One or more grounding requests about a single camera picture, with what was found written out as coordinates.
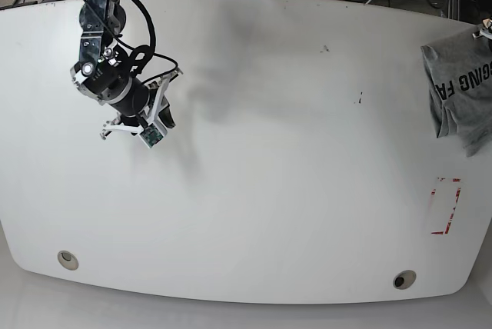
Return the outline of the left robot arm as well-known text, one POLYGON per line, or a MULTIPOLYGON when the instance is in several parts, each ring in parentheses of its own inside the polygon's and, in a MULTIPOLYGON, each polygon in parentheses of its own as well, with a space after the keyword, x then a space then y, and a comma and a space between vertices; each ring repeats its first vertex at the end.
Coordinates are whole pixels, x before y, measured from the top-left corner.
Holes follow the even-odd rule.
POLYGON ((492 21, 491 18, 485 18, 476 32, 472 33, 475 39, 484 37, 492 40, 492 21))

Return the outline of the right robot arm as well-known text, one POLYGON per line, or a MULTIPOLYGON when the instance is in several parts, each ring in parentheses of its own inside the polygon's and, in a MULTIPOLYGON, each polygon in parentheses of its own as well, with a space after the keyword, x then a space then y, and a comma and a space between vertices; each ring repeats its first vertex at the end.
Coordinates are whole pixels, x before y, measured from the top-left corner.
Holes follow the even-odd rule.
POLYGON ((138 47, 121 40, 126 24, 121 0, 82 1, 82 34, 78 61, 71 68, 72 82, 84 96, 116 110, 116 118, 104 123, 101 138, 106 139, 115 131, 127 132, 152 148, 175 126, 165 92, 181 69, 174 66, 139 80, 146 65, 159 56, 154 23, 139 0, 130 1, 144 16, 149 42, 138 47))

